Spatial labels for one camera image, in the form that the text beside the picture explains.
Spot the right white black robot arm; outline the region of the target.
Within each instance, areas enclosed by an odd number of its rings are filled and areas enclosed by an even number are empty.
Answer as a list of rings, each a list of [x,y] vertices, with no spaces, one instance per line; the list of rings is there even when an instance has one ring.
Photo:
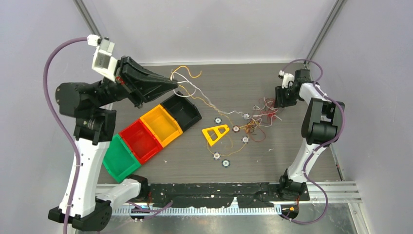
[[[282,84],[275,88],[275,108],[294,106],[304,101],[307,110],[301,126],[301,147],[293,163],[280,177],[277,193],[284,200],[303,195],[307,190],[309,172],[320,154],[337,141],[343,128],[345,105],[332,101],[312,81],[308,69],[298,69],[294,74],[281,70],[278,75]]]

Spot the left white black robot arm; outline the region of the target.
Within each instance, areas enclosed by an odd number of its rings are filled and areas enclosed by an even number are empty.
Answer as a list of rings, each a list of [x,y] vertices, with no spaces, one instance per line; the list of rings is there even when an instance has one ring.
[[[102,231],[114,209],[133,198],[143,202],[150,194],[147,179],[132,174],[110,191],[96,194],[116,121],[116,110],[106,109],[106,105],[129,99],[141,107],[178,87],[176,79],[154,73],[129,56],[116,59],[96,54],[92,69],[102,75],[102,80],[60,84],[55,92],[59,110],[52,112],[55,119],[60,115],[75,119],[75,131],[68,134],[75,155],[66,193],[48,218],[84,232]]]

